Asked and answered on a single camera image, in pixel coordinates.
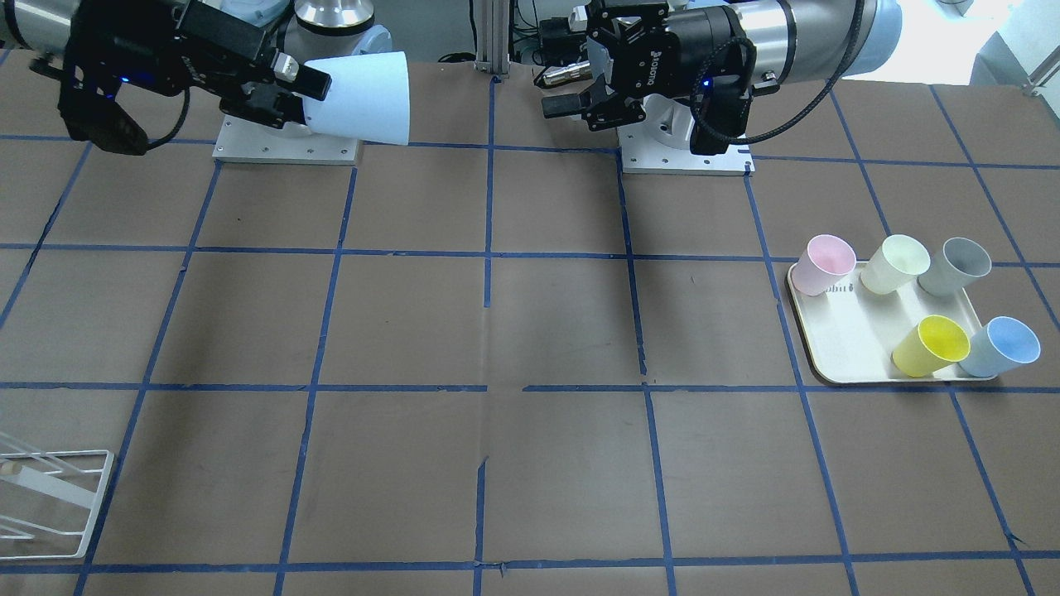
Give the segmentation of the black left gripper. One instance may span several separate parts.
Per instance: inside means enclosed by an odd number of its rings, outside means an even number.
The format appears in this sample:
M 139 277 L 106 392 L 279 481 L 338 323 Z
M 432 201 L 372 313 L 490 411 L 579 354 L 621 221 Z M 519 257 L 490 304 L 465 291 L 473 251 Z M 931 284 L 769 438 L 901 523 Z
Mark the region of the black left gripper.
M 544 118 L 585 118 L 603 132 L 643 120 L 649 95 L 693 99 L 709 78 L 744 78 L 746 34 L 726 3 L 673 12 L 666 1 L 590 1 L 567 27 L 605 49 L 605 71 L 587 90 L 542 98 Z

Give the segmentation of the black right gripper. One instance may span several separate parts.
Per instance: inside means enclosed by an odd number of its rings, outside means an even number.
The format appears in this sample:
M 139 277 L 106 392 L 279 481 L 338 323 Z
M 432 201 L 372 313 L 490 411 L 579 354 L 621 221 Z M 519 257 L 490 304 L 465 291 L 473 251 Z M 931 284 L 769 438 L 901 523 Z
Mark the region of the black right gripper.
M 84 1 L 65 75 L 110 98 L 121 84 L 163 97 L 196 87 L 220 97 L 228 116 L 304 125 L 302 97 L 325 101 L 332 76 L 276 53 L 277 27 L 277 1 Z

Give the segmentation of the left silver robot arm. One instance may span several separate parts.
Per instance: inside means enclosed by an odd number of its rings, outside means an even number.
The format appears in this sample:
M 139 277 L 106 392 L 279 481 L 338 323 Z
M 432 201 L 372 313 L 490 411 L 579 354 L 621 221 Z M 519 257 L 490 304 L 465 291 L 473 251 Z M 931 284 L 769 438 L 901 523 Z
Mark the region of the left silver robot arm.
M 716 155 L 787 132 L 843 75 L 889 59 L 903 22 L 894 1 L 723 1 L 672 10 L 666 1 L 590 1 L 588 45 L 605 53 L 594 83 L 542 101 L 546 118 L 580 117 L 591 132 L 639 123 L 646 99 L 675 99 L 691 113 L 691 150 Z M 752 102 L 787 83 L 822 80 L 800 112 L 747 136 Z

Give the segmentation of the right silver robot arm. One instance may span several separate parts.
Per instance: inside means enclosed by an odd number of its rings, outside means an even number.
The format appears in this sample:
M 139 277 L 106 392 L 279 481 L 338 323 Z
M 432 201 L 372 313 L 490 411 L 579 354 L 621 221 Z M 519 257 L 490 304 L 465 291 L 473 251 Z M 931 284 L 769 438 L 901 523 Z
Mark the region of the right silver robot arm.
M 162 97 L 201 89 L 222 113 L 276 129 L 306 120 L 332 78 L 277 42 L 284 1 L 262 24 L 216 1 L 4 1 L 2 38 L 34 50 L 64 105 L 116 102 L 125 84 Z

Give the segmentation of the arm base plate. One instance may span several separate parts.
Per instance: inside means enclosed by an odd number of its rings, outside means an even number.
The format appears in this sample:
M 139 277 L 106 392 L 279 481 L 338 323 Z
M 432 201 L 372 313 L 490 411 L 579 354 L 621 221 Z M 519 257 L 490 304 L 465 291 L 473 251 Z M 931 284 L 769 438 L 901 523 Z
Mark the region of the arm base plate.
M 688 107 L 674 99 L 644 98 L 646 118 L 621 126 L 619 147 L 625 173 L 653 175 L 742 176 L 756 171 L 749 148 L 731 146 L 719 155 L 690 151 L 694 122 Z
M 313 133 L 306 125 L 287 123 L 276 129 L 224 117 L 213 158 L 249 165 L 355 166 L 361 140 Z

